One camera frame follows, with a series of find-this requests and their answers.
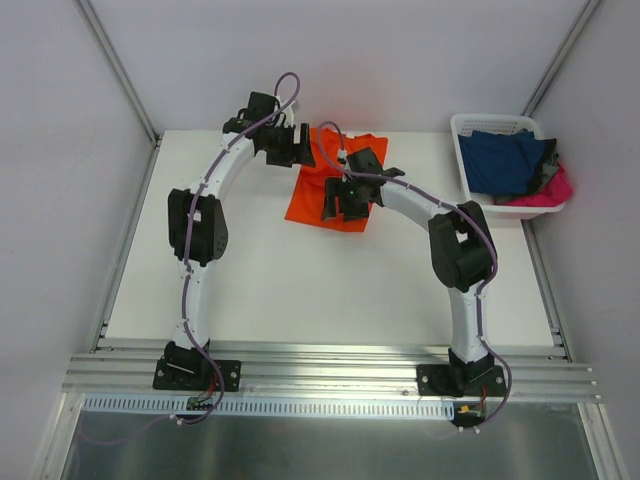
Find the orange t shirt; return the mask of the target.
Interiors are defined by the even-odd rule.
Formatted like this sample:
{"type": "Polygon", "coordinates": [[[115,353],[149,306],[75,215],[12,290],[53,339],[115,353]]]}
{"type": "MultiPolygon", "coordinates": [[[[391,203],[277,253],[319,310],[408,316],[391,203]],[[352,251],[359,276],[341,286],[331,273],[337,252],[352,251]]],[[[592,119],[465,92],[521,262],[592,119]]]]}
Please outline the orange t shirt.
{"type": "MultiPolygon", "coordinates": [[[[348,154],[370,147],[379,162],[381,164],[385,163],[389,145],[387,137],[376,136],[371,133],[362,135],[343,134],[342,140],[348,154]]],[[[325,182],[328,178],[340,179],[341,174],[331,167],[322,156],[318,146],[316,128],[311,129],[310,142],[315,166],[302,166],[300,168],[285,219],[341,232],[364,232],[368,222],[367,218],[345,221],[344,216],[340,214],[336,218],[322,219],[325,182]]]]}

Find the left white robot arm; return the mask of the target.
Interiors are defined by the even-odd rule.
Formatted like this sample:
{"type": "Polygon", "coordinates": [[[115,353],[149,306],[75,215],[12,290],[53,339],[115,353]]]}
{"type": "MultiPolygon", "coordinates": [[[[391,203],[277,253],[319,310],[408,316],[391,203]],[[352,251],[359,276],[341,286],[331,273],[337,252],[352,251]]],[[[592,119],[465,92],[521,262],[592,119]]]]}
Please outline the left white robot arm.
{"type": "Polygon", "coordinates": [[[211,283],[229,242],[223,200],[258,153],[272,166],[313,165],[310,127],[295,124],[293,103],[276,94],[251,93],[247,106],[224,124],[211,165],[189,187],[168,195],[168,239],[182,281],[180,318],[157,362],[155,390],[239,389],[240,361],[214,360],[209,354],[211,283]]]}

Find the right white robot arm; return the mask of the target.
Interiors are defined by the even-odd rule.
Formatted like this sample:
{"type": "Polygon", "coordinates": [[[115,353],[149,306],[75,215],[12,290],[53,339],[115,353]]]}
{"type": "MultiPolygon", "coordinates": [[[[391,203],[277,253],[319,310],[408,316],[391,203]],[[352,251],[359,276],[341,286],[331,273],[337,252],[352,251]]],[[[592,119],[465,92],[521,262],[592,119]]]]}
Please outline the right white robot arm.
{"type": "Polygon", "coordinates": [[[497,251],[479,204],[452,205],[384,169],[370,148],[344,149],[327,164],[340,173],[326,181],[323,217],[365,218],[376,204],[393,210],[428,234],[432,269],[449,294],[452,340],[446,365],[426,368],[426,386],[438,395],[462,397],[488,382],[496,354],[488,344],[485,294],[497,274],[497,251]]]}

